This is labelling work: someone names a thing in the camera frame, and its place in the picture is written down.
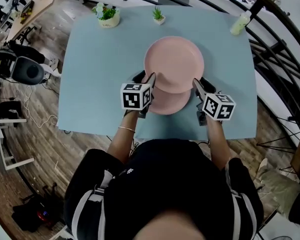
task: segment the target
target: chair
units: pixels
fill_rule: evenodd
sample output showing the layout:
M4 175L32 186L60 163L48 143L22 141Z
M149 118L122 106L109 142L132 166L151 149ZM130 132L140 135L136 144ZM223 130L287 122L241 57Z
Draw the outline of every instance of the chair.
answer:
M44 68L34 60L0 50L0 78L12 78L21 84L33 86L40 84L44 76Z

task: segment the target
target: white flower pot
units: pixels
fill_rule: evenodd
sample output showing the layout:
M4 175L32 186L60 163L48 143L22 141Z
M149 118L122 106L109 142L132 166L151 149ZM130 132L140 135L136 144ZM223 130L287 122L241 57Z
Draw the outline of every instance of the white flower pot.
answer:
M120 14L119 12L116 12L112 18L106 20L99 19L99 24L102 28L108 29L117 26L119 24L119 21L120 21Z
M161 24L163 24L165 22L166 16L163 16L163 18L161 20L157 20L155 18L153 18L153 20L154 20L155 23L161 25Z

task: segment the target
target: bracelet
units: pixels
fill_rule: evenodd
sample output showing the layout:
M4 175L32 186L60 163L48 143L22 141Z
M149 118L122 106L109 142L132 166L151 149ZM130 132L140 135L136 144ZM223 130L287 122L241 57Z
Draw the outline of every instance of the bracelet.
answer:
M128 128L128 127L119 126L118 128L121 128L121 129L127 129L127 130L133 132L134 134L136 133L134 130L132 130L132 129Z

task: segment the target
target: light blue table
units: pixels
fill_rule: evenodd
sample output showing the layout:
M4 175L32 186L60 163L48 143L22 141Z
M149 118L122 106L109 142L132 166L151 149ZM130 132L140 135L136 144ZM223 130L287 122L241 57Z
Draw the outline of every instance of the light blue table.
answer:
M166 36L195 43L204 59L204 77L236 108L223 123L227 139L254 138L257 127L257 91L253 58L246 32L230 34L236 18L216 11L183 6L160 6L163 25L154 23L153 6L121 9L117 27L103 29L95 15L78 19L68 41L59 98L61 130L113 136L121 123L120 87L144 69L150 45ZM173 115L148 113L139 119L136 138L207 140L199 126L192 93L188 104Z

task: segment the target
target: stack of plates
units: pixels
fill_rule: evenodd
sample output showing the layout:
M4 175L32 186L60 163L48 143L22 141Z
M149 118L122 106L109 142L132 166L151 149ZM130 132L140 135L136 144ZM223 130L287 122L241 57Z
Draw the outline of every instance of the stack of plates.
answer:
M167 36L154 42L144 58L145 79L156 73L149 111L171 115L189 101L192 82L201 79L204 59L198 47L180 36Z

